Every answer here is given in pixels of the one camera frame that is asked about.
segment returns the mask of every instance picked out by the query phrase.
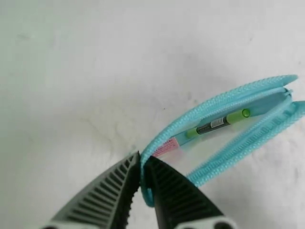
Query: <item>pen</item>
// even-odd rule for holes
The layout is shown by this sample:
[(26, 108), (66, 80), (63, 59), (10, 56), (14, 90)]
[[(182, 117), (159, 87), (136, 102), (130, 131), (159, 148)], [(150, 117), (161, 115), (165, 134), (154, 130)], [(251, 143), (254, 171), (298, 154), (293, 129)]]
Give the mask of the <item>pen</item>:
[(210, 123), (207, 123), (203, 126), (195, 127), (190, 130), (186, 131), (186, 137), (187, 138), (193, 138), (197, 137), (199, 135), (208, 133), (210, 131), (222, 128), (227, 125), (231, 125), (234, 123), (237, 123), (239, 121), (244, 120), (245, 118), (250, 117), (250, 110), (249, 109), (243, 109), (238, 110), (233, 113), (228, 114), (225, 117), (218, 118)]

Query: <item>white background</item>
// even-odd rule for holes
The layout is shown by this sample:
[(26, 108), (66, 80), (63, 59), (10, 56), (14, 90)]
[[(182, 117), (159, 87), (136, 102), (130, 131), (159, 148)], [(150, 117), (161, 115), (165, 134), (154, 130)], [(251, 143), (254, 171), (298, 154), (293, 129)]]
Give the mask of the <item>white background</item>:
[[(0, 224), (49, 220), (110, 165), (221, 92), (296, 73), (301, 0), (1, 0)], [(202, 191), (242, 229), (305, 228), (305, 120)], [(157, 228), (136, 194), (130, 229)]]

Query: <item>pink label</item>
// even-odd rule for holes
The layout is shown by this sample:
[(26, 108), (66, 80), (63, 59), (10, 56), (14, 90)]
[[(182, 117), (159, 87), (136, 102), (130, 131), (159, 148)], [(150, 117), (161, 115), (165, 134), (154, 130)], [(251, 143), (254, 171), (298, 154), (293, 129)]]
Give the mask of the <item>pink label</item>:
[(154, 152), (153, 156), (161, 156), (169, 151), (175, 150), (179, 148), (179, 144), (175, 137), (170, 138), (167, 142), (165, 142), (162, 146), (158, 147)]

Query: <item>light blue pencil case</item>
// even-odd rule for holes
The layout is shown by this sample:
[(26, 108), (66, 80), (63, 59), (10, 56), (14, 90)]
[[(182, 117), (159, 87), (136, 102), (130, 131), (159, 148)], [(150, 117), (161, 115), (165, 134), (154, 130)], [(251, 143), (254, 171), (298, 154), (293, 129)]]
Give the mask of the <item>light blue pencil case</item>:
[[(283, 75), (238, 87), (205, 101), (163, 129), (141, 154), (141, 189), (146, 204), (153, 207), (151, 190), (145, 185), (143, 166), (158, 148), (174, 136), (179, 149), (167, 153), (169, 156), (163, 160), (199, 187), (305, 114), (305, 101), (293, 102), (291, 91), (284, 88), (296, 79), (296, 75)], [(182, 134), (190, 127), (244, 108), (251, 111), (251, 118), (236, 125), (214, 130), (196, 139), (187, 139)]]

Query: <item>green pen cap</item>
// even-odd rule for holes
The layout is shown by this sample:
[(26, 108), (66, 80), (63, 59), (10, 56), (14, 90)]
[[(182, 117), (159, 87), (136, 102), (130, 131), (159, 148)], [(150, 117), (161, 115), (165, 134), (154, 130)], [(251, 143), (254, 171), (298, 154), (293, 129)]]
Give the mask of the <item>green pen cap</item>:
[(243, 109), (239, 111), (235, 111), (231, 114), (227, 115), (227, 122), (229, 124), (237, 123), (245, 118), (250, 117), (250, 110), (249, 109)]
[(199, 135), (200, 134), (197, 132), (197, 127), (186, 131), (186, 137), (187, 138), (197, 137)]

